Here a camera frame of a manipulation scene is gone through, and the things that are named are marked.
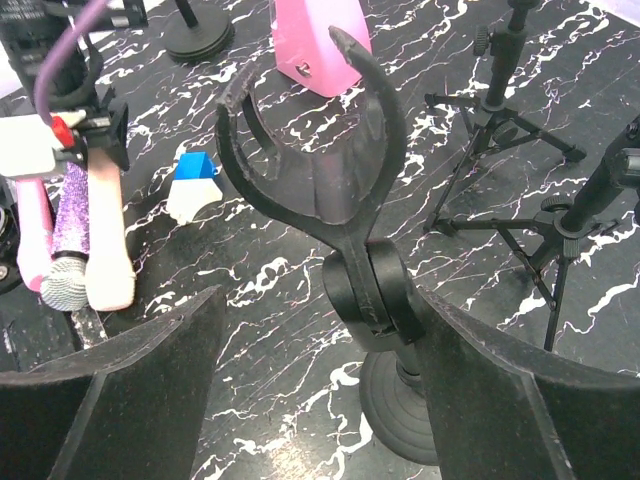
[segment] white connector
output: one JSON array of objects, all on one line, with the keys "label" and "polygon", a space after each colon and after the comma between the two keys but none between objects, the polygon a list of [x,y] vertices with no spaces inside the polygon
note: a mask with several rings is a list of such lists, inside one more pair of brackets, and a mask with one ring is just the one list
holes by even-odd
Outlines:
[{"label": "white connector", "polygon": [[[57,112],[69,128],[87,117],[84,110]],[[54,151],[63,150],[50,127],[38,115],[0,118],[0,175],[12,179],[52,177],[64,173]]]}]

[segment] blue block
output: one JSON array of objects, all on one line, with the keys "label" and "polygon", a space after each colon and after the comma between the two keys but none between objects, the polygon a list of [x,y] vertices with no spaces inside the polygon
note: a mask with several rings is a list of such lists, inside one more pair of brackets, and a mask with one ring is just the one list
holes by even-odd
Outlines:
[{"label": "blue block", "polygon": [[206,152],[183,153],[178,160],[174,180],[194,180],[198,178],[213,178],[216,167]]}]

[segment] microphone stand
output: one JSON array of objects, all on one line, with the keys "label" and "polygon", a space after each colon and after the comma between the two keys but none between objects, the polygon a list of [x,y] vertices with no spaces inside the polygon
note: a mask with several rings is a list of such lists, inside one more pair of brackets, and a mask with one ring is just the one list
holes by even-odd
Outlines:
[{"label": "microphone stand", "polygon": [[[610,229],[594,217],[611,205],[625,188],[637,190],[640,196],[640,115],[607,147],[600,165],[573,201],[554,195],[542,201],[540,212],[531,219],[460,221],[441,218],[436,228],[447,235],[460,230],[495,230],[500,234],[522,262],[551,310],[544,349],[552,351],[569,266],[580,256],[580,243],[584,238]],[[636,205],[635,218],[636,222],[640,220],[640,203]],[[530,230],[542,235],[544,241],[528,255],[511,230]],[[556,257],[558,271],[552,292],[542,275]]]},{"label": "microphone stand", "polygon": [[[491,66],[491,82],[485,97],[441,96],[432,93],[425,95],[425,102],[429,109],[434,109],[437,105],[459,107],[470,138],[469,145],[453,169],[453,175],[436,207],[427,217],[423,227],[425,233],[429,232],[440,218],[440,211],[451,194],[462,167],[479,158],[496,155],[536,140],[541,140],[560,150],[568,162],[579,162],[586,157],[582,147],[570,145],[525,119],[506,101],[505,92],[509,86],[509,80],[518,67],[527,40],[525,21],[528,11],[538,6],[540,0],[509,0],[508,3],[513,8],[513,13],[507,28],[493,34],[489,33],[486,26],[478,27],[476,31],[473,54],[481,57],[491,47],[489,54],[494,57]],[[467,109],[474,109],[473,118],[469,116]],[[527,134],[518,137],[520,130]]]}]

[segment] white block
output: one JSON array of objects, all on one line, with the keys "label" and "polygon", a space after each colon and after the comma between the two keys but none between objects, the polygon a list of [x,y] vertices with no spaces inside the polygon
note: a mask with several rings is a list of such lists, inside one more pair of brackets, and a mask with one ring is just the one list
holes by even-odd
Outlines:
[{"label": "white block", "polygon": [[222,192],[211,178],[174,180],[167,199],[167,212],[180,225],[186,225],[206,205],[222,200]]}]

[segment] black marble surface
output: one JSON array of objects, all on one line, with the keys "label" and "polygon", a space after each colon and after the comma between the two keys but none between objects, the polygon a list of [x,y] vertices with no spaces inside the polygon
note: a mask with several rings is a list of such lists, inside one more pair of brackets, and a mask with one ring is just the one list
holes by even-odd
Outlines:
[{"label": "black marble surface", "polygon": [[[194,480],[438,478],[437,469],[386,450],[362,416],[358,371],[364,353],[324,294],[326,247],[264,218],[233,193],[185,227],[166,212],[180,154],[205,150],[217,161],[214,99],[247,60],[263,66],[258,96],[267,122],[298,147],[329,146],[354,123],[361,101],[356,87],[326,102],[274,69],[266,0],[217,3],[234,18],[236,38],[215,62],[185,67],[168,59],[162,33],[171,2],[150,12],[148,30],[100,43],[102,81],[116,86],[131,109],[133,166],[123,188],[138,273],[135,304],[105,315],[105,324],[115,333],[208,285],[228,288],[232,327],[212,385]],[[428,114],[423,95],[487,88],[490,61],[472,56],[474,28],[504,21],[506,3],[363,2],[374,53],[398,88],[410,132],[406,167],[374,235],[397,242],[420,286],[541,346],[548,310],[497,235],[422,235],[422,222],[466,138],[460,117],[453,110]],[[556,151],[537,143],[483,160],[448,204],[460,218],[530,217],[546,196],[575,193],[640,109],[638,29],[584,1],[544,0],[530,15],[529,30],[509,94],[528,118],[584,145],[590,155],[565,165]],[[245,149],[257,152],[244,131]],[[50,193],[58,188],[52,185]],[[640,255],[631,217],[636,201],[623,194],[606,215],[620,217],[621,227],[595,239],[572,267],[556,344],[559,355],[631,375],[640,375]],[[539,241],[529,234],[520,239],[529,247]],[[5,343],[13,342],[21,368],[68,353],[66,325],[31,293],[19,289],[0,301],[3,324],[11,326]]]}]

